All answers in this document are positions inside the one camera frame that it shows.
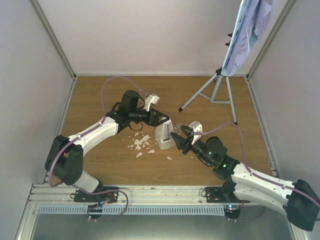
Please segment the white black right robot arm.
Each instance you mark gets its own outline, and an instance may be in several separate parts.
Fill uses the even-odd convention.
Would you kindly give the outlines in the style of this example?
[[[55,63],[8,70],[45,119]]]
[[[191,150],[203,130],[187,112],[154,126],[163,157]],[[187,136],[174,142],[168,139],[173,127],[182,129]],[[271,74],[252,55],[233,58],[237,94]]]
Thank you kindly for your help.
[[[205,133],[199,122],[181,126],[171,132],[178,150],[183,154],[192,152],[222,180],[221,196],[228,203],[248,201],[272,209],[286,216],[296,227],[311,232],[320,213],[320,198],[311,185],[298,179],[296,182],[283,180],[248,167],[227,154],[227,148],[217,136],[206,142],[201,140]]]

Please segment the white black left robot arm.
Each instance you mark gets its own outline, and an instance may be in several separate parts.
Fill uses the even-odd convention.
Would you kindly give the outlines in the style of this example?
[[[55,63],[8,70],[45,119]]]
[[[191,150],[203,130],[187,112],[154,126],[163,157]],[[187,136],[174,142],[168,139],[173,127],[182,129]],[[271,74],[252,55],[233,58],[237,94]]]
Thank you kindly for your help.
[[[143,99],[138,92],[127,90],[121,101],[94,125],[68,137],[55,137],[44,165],[49,185],[55,187],[52,177],[56,177],[62,184],[81,189],[90,201],[101,200],[103,189],[99,187],[100,181],[84,170],[85,155],[104,140],[130,128],[131,123],[151,127],[170,123],[169,116],[151,107],[159,99],[156,94]]]

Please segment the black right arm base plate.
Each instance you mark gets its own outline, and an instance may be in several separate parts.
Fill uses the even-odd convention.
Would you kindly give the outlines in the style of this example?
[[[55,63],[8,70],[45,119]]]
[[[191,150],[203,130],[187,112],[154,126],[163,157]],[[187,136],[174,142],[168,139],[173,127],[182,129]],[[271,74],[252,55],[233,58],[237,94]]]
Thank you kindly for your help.
[[[200,195],[205,198],[205,201],[210,204],[242,204],[250,203],[248,200],[239,200],[236,197],[227,199],[223,195],[222,187],[207,186],[200,191]]]

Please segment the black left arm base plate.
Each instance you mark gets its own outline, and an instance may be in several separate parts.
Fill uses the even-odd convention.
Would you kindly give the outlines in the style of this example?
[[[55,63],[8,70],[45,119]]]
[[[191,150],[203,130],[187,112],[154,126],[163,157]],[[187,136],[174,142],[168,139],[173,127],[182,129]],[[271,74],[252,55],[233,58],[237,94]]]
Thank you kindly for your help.
[[[116,203],[118,201],[118,187],[116,186],[102,186],[95,190],[95,193],[108,191],[107,193],[91,195],[83,191],[76,190],[75,193],[70,194],[70,198],[76,203],[101,203],[106,204]]]

